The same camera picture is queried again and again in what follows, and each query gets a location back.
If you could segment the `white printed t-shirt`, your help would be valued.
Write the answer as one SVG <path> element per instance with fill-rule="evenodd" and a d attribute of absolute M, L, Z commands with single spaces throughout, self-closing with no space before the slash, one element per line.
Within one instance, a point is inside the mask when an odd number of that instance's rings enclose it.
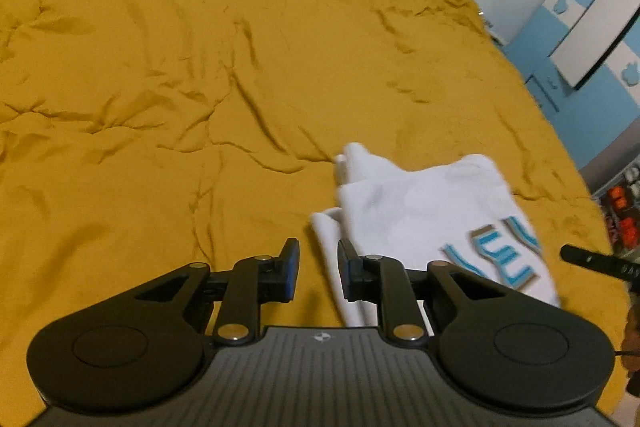
<path fill-rule="evenodd" d="M 335 159 L 338 204 L 310 217 L 344 322 L 376 324 L 371 303 L 343 294 L 337 244 L 347 239 L 360 256 L 399 260 L 423 270 L 444 260 L 549 305 L 560 298 L 533 225 L 487 156 L 408 171 L 359 143 Z"/>

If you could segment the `mustard yellow bed cover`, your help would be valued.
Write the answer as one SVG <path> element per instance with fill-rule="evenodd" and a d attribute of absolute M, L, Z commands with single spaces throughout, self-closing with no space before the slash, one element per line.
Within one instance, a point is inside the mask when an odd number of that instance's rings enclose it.
<path fill-rule="evenodd" d="M 267 324 L 337 326 L 311 213 L 363 144 L 407 170 L 490 157 L 562 306 L 623 338 L 599 208 L 473 0 L 1 0 L 1 421 L 43 408 L 26 369 L 52 321 L 190 262 L 295 237 Z"/>

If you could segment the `blue white wardrobe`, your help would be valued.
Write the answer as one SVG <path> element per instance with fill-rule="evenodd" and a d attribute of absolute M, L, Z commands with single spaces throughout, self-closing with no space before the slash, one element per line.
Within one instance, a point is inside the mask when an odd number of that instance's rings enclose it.
<path fill-rule="evenodd" d="M 639 117 L 639 0 L 544 0 L 504 54 L 579 169 Z"/>

